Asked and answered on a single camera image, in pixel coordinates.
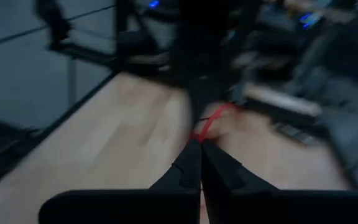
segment desk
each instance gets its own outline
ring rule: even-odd
[[[0,180],[0,223],[37,223],[41,204],[69,189],[150,187],[186,143],[187,104],[181,90],[119,74]],[[271,133],[266,117],[242,116],[245,128],[220,144],[246,168],[277,187],[348,188],[326,147],[303,148]]]

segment black cable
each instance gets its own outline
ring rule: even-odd
[[[200,118],[198,121],[206,121],[208,119],[210,119],[211,117],[208,117],[208,118]]]
[[[93,11],[90,11],[90,12],[86,12],[86,13],[82,13],[80,15],[77,15],[77,16],[73,16],[71,18],[68,18],[67,20],[68,21],[72,21],[74,19],[79,19],[81,17],[84,17],[84,16],[88,16],[88,15],[91,15],[91,14],[94,14],[94,13],[97,13],[97,12],[101,12],[101,11],[104,11],[104,10],[107,10],[107,9],[110,9],[110,8],[113,8],[115,7],[116,5],[113,4],[111,6],[107,6],[107,7],[103,7],[103,8],[100,8],[100,9],[96,9],[96,10],[93,10]],[[44,30],[46,29],[47,26],[41,26],[41,27],[37,27],[37,28],[34,28],[34,29],[30,29],[30,30],[26,30],[26,31],[23,31],[23,32],[20,32],[20,33],[17,33],[17,34],[12,34],[12,35],[9,35],[9,36],[6,36],[6,37],[2,37],[0,38],[0,44],[3,44],[5,42],[8,42],[10,40],[14,40],[14,39],[17,39],[19,37],[23,37],[25,35],[29,35],[29,34],[33,34],[35,32],[38,32],[38,31],[41,31],[41,30]]]

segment wooden surface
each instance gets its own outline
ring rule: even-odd
[[[181,90],[118,75],[0,181],[0,223],[37,223],[40,206],[70,189],[150,187],[187,140],[187,109]],[[277,187],[348,188],[326,147],[282,138],[259,114],[242,113],[220,145]]]

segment cable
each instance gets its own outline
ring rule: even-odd
[[[208,118],[200,118],[198,121],[205,121],[207,119],[210,119],[211,117],[208,117]]]
[[[220,106],[213,114],[212,116],[208,119],[208,121],[206,122],[203,130],[201,131],[201,134],[198,136],[198,141],[200,143],[202,143],[206,137],[206,133],[208,132],[209,127],[211,127],[212,122],[216,119],[218,119],[221,116],[221,113],[226,110],[226,109],[230,109],[233,108],[235,110],[238,110],[238,108],[231,104],[231,103],[226,103],[222,106]]]

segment blue light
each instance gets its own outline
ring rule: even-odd
[[[159,1],[154,0],[154,1],[150,2],[149,7],[152,8],[152,9],[154,9],[154,8],[156,8],[159,4],[160,4]]]
[[[311,16],[311,13],[302,16],[299,20],[303,21],[303,20],[307,19],[309,16]]]

